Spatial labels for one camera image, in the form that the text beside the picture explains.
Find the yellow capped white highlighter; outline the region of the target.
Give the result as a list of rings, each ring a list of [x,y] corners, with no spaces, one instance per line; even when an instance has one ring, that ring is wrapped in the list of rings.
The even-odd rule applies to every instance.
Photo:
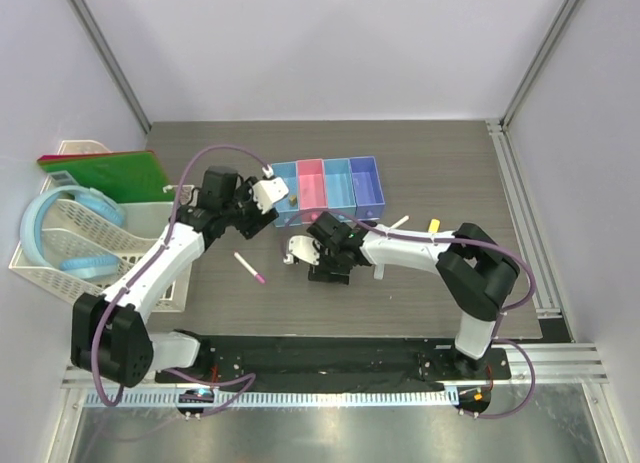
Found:
[[[441,221],[439,219],[432,219],[428,225],[429,233],[438,233],[441,226]]]

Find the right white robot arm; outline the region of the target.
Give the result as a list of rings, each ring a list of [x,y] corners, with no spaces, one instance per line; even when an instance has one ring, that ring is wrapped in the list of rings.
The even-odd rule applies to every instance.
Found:
[[[425,233],[374,221],[349,225],[325,211],[305,236],[289,239],[287,250],[294,261],[310,265],[311,281],[347,284],[357,266],[372,267],[376,279],[388,266],[439,276],[461,310],[451,363],[465,378],[486,368],[499,313],[520,274],[514,259],[471,223],[456,231]]]

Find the blue capped clear tube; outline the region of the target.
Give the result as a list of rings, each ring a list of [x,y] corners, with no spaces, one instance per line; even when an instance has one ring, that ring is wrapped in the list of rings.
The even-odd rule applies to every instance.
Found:
[[[384,273],[385,273],[385,265],[384,264],[376,265],[374,268],[373,278],[375,280],[382,280],[384,278]]]

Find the white pink-tipped marker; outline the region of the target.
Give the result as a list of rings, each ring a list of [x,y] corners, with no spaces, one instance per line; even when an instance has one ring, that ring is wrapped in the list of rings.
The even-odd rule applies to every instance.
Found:
[[[260,284],[265,284],[266,279],[259,273],[239,252],[233,253],[236,261]]]

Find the four-colour compartment organizer box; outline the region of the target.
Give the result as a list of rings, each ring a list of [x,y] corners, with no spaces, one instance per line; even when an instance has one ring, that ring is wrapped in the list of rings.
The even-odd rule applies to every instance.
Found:
[[[376,158],[358,156],[333,159],[305,159],[272,165],[286,182],[289,195],[276,204],[277,228],[311,223],[326,209],[338,210],[360,220],[383,216],[386,203]],[[291,196],[297,204],[289,203]]]

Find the white red-tipped pen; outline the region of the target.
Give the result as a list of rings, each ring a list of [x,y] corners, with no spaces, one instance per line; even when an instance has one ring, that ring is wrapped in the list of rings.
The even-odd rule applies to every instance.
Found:
[[[410,216],[409,215],[404,215],[402,218],[400,218],[399,220],[397,220],[396,222],[394,222],[389,229],[396,229],[399,228],[400,226],[402,226],[404,223],[406,223],[409,220]]]

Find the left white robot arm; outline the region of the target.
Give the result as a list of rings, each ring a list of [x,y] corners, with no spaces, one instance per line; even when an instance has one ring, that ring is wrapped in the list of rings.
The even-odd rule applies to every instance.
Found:
[[[289,189],[271,170],[264,178],[242,178],[227,167],[211,167],[196,198],[172,211],[168,225],[147,253],[99,295],[82,294],[72,311],[71,362],[92,374],[132,388],[150,371],[179,369],[190,381],[205,380],[212,356],[194,333],[152,334],[148,319],[180,274],[236,229],[251,239],[278,217],[276,204]]]

